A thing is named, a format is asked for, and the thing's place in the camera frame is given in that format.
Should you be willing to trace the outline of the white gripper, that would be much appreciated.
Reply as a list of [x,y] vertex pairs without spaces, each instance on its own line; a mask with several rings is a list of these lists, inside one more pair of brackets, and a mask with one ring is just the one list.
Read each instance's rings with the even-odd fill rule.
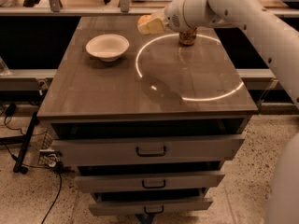
[[189,32],[201,26],[213,28],[219,21],[207,0],[174,0],[164,11],[157,10],[150,17],[146,26],[137,26],[142,35],[163,33],[166,25],[175,32]]

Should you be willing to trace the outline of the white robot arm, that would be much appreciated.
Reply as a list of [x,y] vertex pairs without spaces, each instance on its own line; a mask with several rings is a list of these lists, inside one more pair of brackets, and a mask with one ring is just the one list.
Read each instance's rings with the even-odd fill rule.
[[[299,33],[259,0],[174,0],[137,22],[143,35],[231,25],[246,36],[294,103],[299,100]],[[299,134],[283,148],[264,224],[299,224]]]

